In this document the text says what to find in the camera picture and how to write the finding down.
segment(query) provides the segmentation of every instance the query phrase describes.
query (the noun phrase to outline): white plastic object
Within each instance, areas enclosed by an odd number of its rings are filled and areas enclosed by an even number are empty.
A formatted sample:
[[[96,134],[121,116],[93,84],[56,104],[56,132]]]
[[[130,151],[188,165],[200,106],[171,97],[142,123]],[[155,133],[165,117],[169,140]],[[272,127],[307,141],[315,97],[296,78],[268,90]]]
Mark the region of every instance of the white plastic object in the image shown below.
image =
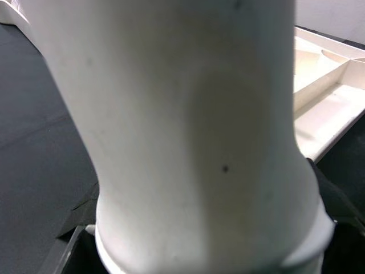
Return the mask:
[[[332,223],[294,139],[292,1],[23,8],[98,174],[111,273],[304,273],[321,257]]]

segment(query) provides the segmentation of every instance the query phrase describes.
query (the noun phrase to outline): gray carpet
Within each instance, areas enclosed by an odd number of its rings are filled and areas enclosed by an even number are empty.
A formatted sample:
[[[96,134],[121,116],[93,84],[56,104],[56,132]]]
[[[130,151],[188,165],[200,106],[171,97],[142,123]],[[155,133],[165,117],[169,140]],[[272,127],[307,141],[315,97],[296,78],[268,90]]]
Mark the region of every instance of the gray carpet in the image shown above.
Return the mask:
[[[95,182],[42,56],[16,27],[0,25],[0,273],[37,273]]]

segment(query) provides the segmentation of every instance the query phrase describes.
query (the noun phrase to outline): white wall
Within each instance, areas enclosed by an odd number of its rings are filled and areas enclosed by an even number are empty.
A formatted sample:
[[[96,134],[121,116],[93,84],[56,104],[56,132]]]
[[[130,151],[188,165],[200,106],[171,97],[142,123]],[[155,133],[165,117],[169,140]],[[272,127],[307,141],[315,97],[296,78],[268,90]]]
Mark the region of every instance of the white wall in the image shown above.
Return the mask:
[[[297,0],[296,24],[365,44],[365,0]]]

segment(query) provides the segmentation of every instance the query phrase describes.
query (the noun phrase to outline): white pvc pipe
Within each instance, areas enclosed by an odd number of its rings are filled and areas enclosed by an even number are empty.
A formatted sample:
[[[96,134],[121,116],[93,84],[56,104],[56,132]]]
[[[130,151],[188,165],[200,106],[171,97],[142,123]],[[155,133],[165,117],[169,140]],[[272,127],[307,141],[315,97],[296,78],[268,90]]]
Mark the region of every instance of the white pvc pipe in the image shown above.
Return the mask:
[[[332,225],[294,140],[291,0],[22,6],[98,174],[109,271],[317,260]]]

